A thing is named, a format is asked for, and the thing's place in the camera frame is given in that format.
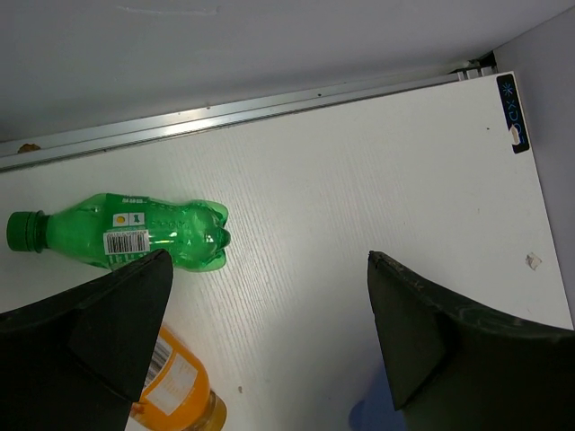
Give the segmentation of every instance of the black sticker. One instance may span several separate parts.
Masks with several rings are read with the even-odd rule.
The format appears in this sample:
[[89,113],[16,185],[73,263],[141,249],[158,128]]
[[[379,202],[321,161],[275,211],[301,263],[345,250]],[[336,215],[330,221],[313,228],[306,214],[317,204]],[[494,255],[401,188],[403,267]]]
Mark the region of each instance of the black sticker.
[[507,120],[507,127],[512,130],[515,144],[513,153],[519,154],[529,149],[529,137],[521,105],[519,104],[518,88],[515,86],[515,78],[512,74],[497,77],[497,87],[500,90],[501,103]]

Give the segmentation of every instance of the orange bottle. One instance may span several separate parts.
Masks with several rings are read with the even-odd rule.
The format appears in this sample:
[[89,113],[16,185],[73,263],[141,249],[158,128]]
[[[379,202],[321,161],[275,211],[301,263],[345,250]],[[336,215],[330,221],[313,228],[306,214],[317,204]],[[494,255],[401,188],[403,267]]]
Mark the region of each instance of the orange bottle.
[[162,326],[142,396],[130,416],[153,431],[220,431],[226,415],[226,405],[210,390],[204,365]]

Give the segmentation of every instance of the green bottle cap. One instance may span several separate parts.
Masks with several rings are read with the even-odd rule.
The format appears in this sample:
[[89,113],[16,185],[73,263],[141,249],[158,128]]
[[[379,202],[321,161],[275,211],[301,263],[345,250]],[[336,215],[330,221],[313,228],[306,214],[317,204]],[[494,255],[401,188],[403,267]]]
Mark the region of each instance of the green bottle cap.
[[12,213],[6,227],[8,247],[14,251],[36,251],[45,247],[45,227],[48,218],[42,211]]

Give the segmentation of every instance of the blue object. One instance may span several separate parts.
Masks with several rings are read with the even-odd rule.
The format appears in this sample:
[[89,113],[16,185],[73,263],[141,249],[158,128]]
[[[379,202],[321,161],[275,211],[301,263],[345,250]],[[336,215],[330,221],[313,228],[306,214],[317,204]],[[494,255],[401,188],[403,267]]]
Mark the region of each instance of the blue object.
[[402,412],[395,411],[385,367],[371,383],[366,397],[351,409],[349,426],[353,431],[405,431]]

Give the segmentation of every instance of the green plastic bottle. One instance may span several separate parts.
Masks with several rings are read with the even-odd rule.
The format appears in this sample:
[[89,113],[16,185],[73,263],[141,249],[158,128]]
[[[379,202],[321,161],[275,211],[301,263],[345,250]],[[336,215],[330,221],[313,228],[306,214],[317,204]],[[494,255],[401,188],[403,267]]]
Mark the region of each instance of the green plastic bottle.
[[166,249],[176,267],[212,271],[226,264],[227,214],[223,205],[205,200],[178,205],[102,193],[54,215],[13,213],[6,238],[14,251],[51,249],[100,268]]

